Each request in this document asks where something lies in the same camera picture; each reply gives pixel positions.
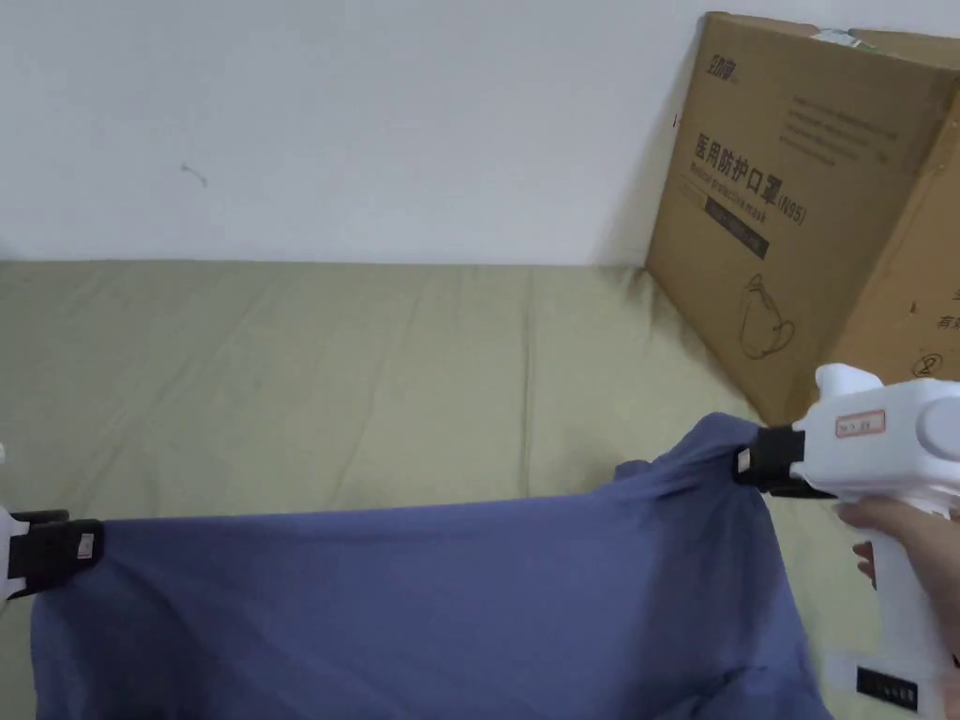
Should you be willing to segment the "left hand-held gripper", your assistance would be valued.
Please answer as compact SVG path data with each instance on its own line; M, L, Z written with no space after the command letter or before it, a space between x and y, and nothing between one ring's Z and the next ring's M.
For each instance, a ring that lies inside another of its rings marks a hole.
M1 506L1 601L68 584L104 555L101 521L70 519L66 509L16 512Z

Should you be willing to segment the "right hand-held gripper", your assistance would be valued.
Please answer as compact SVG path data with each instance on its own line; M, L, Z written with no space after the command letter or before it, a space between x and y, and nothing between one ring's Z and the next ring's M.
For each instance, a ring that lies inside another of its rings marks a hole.
M843 503L885 497L947 518L959 496L958 384L917 379L887 386L842 364L819 367L816 384L819 398L799 422L761 427L735 451L733 481L787 495L802 480ZM901 544L878 532L866 538L874 552L880 649L828 652L825 677L836 688L942 719L947 683L957 673L928 596Z

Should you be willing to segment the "person's right hand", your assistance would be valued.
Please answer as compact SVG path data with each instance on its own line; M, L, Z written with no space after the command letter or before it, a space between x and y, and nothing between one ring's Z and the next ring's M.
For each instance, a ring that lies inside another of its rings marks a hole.
M906 552L930 593L959 587L959 526L956 522L889 498L841 502L835 513L848 526L891 538Z

